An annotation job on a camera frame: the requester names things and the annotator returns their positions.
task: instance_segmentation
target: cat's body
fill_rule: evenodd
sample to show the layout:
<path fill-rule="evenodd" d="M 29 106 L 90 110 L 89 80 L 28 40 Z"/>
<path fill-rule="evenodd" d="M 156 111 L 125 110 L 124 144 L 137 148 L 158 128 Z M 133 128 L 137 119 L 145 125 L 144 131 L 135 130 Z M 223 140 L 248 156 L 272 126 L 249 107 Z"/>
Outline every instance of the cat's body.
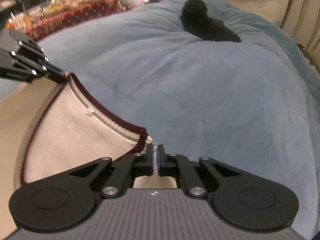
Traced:
<path fill-rule="evenodd" d="M 240 37 L 225 27 L 223 21 L 208 17 L 207 11 L 202 0 L 186 1 L 180 16 L 185 30 L 205 41 L 241 42 Z"/>

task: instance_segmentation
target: cat's head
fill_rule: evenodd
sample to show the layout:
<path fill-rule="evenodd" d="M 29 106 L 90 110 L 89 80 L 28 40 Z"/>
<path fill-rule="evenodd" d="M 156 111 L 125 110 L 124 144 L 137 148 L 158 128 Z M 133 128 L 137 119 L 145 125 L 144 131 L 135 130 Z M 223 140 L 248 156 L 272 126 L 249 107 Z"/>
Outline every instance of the cat's head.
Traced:
<path fill-rule="evenodd" d="M 188 0 L 182 8 L 182 15 L 206 15 L 207 7 L 202 0 Z"/>

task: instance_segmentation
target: blue blanket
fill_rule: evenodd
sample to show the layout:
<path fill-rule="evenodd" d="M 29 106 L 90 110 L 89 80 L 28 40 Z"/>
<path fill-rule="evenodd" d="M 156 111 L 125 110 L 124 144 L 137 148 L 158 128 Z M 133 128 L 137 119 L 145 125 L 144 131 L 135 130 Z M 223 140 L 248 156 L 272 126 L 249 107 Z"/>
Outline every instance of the blue blanket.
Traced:
<path fill-rule="evenodd" d="M 224 0 L 203 1 L 242 43 L 185 32 L 185 1 L 90 21 L 40 44 L 167 152 L 210 156 L 292 189 L 300 202 L 292 228 L 310 239 L 318 223 L 319 81 L 278 27 Z"/>

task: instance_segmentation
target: gray ribbed surface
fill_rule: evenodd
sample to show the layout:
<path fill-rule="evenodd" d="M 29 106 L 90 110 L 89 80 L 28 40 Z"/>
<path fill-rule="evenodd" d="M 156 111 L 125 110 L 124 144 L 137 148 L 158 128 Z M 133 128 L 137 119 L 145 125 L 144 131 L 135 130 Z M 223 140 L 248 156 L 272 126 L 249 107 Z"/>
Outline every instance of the gray ribbed surface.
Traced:
<path fill-rule="evenodd" d="M 203 200 L 181 189 L 129 189 L 125 196 L 104 200 L 85 223 L 56 234 L 18 230 L 8 240 L 302 240 L 292 230 L 256 234 L 229 226 Z"/>

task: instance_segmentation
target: black circular joint cover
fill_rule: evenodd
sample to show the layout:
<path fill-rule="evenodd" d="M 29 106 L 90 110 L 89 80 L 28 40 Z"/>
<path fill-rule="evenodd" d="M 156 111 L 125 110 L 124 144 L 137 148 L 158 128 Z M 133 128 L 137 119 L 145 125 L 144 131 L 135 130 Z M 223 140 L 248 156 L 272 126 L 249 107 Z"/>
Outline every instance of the black circular joint cover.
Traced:
<path fill-rule="evenodd" d="M 63 183 L 43 179 L 23 185 L 9 202 L 14 221 L 36 232 L 61 231 L 80 223 L 96 206 L 94 193 L 81 179 L 68 176 Z"/>
<path fill-rule="evenodd" d="M 299 208 L 296 195 L 287 187 L 253 175 L 224 180 L 211 202 L 227 222 L 258 232 L 290 226 Z"/>

